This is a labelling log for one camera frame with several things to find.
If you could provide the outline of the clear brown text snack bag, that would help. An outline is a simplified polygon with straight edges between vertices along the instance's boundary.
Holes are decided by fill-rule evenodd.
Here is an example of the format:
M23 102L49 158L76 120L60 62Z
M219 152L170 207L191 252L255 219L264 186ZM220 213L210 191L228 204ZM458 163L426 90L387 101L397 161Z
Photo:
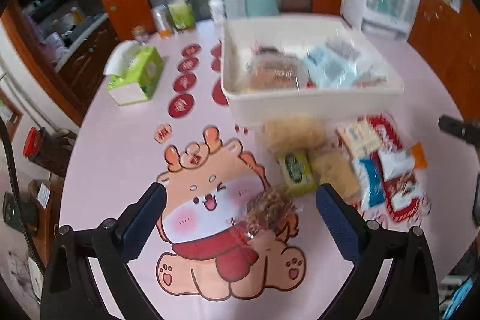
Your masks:
M299 60L285 54L258 54L247 66L247 91L298 89Z

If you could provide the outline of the clear bag rice crisp snack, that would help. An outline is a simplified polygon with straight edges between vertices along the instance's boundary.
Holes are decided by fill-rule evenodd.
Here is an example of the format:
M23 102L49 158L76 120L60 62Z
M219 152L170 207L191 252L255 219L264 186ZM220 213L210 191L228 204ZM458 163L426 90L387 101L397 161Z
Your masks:
M273 154L286 153L322 145L326 128L315 118L282 118L264 124L260 139Z

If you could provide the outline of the blue white snack packet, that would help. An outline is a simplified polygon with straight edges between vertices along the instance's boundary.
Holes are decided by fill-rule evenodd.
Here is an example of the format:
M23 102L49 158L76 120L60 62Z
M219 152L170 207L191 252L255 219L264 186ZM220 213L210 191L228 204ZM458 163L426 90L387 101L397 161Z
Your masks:
M383 179L377 163L371 157L355 159L352 162L360 185L360 209L369 210L386 201Z

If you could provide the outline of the small white pill bottle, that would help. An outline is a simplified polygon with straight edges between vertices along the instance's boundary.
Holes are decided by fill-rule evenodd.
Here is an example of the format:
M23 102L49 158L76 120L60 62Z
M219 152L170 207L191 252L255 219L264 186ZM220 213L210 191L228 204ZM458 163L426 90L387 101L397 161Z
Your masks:
M211 18L215 24L222 24L225 20L224 1L223 0L208 0L208 6L211 13Z

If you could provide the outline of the green tissue box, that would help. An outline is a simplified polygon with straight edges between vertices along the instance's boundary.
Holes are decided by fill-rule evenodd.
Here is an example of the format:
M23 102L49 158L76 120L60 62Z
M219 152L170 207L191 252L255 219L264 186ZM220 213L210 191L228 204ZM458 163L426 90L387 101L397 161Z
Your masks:
M163 70L157 48L141 46L135 40L123 41L106 61L106 90L118 106L150 101Z

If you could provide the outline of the clear bottle green label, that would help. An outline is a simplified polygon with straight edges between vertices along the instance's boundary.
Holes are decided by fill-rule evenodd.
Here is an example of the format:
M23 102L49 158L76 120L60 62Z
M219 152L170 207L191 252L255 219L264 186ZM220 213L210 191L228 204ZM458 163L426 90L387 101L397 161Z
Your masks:
M191 0L168 0L167 7L176 31L194 28L195 18Z

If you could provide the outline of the small green snack packet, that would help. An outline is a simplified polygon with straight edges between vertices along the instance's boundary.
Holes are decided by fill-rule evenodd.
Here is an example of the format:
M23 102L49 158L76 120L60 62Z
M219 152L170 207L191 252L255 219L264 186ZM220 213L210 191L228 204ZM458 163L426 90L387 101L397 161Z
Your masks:
M317 180L305 151L297 150L277 156L290 196L303 196L317 190Z

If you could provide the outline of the red stool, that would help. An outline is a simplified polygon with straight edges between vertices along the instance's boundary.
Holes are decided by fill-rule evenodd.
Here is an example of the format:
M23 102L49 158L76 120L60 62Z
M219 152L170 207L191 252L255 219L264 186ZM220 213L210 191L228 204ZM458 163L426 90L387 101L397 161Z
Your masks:
M35 127L31 127L28 131L24 142L23 154L24 157L30 158L35 156L41 146L41 132Z

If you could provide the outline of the dark chocolate snack packet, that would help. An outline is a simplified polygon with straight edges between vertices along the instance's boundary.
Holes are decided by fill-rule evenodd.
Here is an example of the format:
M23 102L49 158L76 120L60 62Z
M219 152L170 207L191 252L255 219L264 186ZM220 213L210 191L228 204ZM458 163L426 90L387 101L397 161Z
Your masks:
M274 46L256 46L252 49L255 56L279 56L282 52Z

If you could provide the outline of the red white chip bag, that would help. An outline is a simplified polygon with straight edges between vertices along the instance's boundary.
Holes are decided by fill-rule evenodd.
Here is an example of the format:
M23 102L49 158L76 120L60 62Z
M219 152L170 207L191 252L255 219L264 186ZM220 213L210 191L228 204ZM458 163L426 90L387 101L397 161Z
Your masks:
M413 172L387 180L384 188L388 204L396 213L407 210L414 201L419 201L424 193Z

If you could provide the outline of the white orange snack stick packet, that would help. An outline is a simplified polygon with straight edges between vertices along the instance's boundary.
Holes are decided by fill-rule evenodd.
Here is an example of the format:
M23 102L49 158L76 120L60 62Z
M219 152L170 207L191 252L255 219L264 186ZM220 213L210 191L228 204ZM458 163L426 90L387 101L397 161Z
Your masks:
M416 169L426 169L428 163L421 143L416 143L410 149L398 151L378 151L385 181L411 173Z

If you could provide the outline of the brown nut cluster packet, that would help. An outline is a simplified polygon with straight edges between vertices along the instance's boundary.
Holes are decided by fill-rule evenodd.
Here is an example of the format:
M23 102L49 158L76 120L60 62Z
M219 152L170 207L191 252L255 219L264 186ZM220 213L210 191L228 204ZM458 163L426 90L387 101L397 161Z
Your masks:
M263 232L281 233L288 218L301 210L284 187L269 187L251 198L228 223L241 238L250 241Z

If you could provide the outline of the beige labelled cracker packet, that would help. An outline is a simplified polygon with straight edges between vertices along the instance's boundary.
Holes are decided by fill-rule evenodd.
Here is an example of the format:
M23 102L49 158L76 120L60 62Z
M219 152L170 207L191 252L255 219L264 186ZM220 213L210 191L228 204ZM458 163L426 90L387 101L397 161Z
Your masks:
M364 119L337 127L336 132L354 159L368 157L383 146L377 132Z

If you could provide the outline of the light blue snack packet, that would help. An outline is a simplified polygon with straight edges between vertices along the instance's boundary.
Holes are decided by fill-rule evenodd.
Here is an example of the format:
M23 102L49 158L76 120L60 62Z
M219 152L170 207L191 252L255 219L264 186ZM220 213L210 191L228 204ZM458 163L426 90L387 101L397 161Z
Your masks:
M309 78L319 89L353 88L373 62L352 40L329 38L310 48L303 57Z

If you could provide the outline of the white plastic storage bin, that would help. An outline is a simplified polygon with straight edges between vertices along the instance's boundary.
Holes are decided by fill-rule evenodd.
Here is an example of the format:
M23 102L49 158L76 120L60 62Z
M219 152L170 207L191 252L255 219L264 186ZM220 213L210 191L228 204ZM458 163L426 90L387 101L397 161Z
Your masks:
M300 76L298 88L252 91L247 86L252 46L275 47L303 58L307 51L339 36L360 51L361 72L372 69L385 82L366 88L318 88ZM234 121L255 127L282 117L309 116L322 119L354 118L381 113L404 93L404 82L361 32L331 15L287 14L255 19L234 19L222 32L221 89Z

